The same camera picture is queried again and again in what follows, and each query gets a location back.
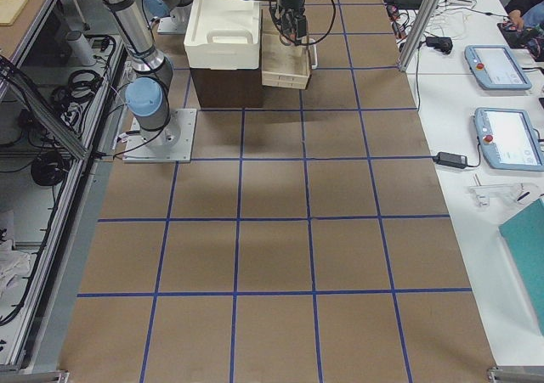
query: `person's arm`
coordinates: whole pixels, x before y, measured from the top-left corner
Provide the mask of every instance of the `person's arm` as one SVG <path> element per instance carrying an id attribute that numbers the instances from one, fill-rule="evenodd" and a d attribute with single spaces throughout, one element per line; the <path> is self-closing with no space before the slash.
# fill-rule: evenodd
<path id="1" fill-rule="evenodd" d="M 523 19 L 521 18 L 529 9 L 544 0 L 510 0 L 505 7 L 510 20 L 518 26 L 523 27 Z"/>

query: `black round object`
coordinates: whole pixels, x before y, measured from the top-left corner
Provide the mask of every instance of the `black round object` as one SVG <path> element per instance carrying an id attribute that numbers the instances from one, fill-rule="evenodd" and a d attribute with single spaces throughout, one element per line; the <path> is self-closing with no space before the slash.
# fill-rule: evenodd
<path id="1" fill-rule="evenodd" d="M 31 165 L 34 182 L 40 186 L 54 186 L 61 183 L 70 169 L 70 162 L 57 151 L 39 155 Z"/>

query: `teal mat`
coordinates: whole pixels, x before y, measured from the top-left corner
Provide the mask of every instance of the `teal mat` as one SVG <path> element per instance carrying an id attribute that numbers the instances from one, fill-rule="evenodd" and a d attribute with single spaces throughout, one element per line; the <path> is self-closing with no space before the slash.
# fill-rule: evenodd
<path id="1" fill-rule="evenodd" d="M 544 335 L 544 201 L 533 202 L 500 226 Z"/>

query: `container handle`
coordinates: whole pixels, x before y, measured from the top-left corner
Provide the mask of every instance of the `container handle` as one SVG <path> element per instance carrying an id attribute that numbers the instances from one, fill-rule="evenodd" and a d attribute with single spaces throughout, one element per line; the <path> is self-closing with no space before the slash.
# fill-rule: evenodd
<path id="1" fill-rule="evenodd" d="M 309 43 L 313 43 L 313 45 L 310 45 L 309 47 L 312 48 L 312 52 L 314 52 L 314 55 L 310 54 L 310 59 L 312 60 L 312 70 L 317 69 L 318 62 L 317 62 L 317 45 L 315 44 L 315 39 L 310 38 Z"/>
<path id="2" fill-rule="evenodd" d="M 212 29 L 206 35 L 207 42 L 213 43 L 214 37 L 245 37 L 248 44 L 253 44 L 252 33 L 245 29 Z"/>

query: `blue jeans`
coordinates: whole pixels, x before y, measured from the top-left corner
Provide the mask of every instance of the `blue jeans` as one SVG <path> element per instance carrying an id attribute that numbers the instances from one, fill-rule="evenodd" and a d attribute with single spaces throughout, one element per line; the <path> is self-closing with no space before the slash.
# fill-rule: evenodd
<path id="1" fill-rule="evenodd" d="M 544 1 L 528 10 L 522 18 L 524 19 L 525 26 L 533 28 L 544 21 Z"/>

